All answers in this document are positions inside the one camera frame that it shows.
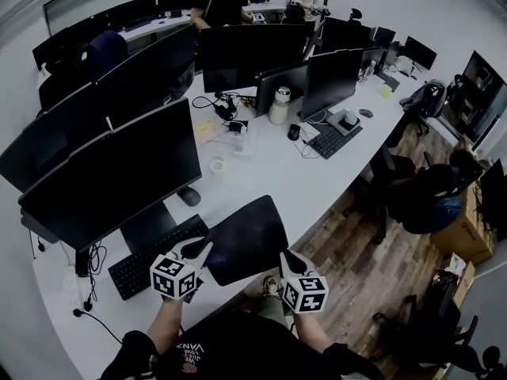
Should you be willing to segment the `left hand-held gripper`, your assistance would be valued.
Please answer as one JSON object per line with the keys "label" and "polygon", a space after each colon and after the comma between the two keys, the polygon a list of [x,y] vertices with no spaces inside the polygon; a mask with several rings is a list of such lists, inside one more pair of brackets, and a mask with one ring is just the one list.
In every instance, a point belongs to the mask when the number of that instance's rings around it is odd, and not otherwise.
{"label": "left hand-held gripper", "polygon": [[151,289],[162,297],[190,302],[212,247],[205,237],[192,237],[178,242],[173,252],[157,256],[150,267]]}

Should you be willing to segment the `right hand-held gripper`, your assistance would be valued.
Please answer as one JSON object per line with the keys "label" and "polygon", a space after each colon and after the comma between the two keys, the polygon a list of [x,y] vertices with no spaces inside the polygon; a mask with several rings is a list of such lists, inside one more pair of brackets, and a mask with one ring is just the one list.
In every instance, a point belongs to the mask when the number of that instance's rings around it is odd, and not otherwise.
{"label": "right hand-held gripper", "polygon": [[291,250],[280,253],[280,277],[283,287],[281,300],[294,314],[311,314],[324,310],[329,286],[325,276],[315,270],[304,274],[290,275],[291,272],[305,272],[307,263],[302,256]]}

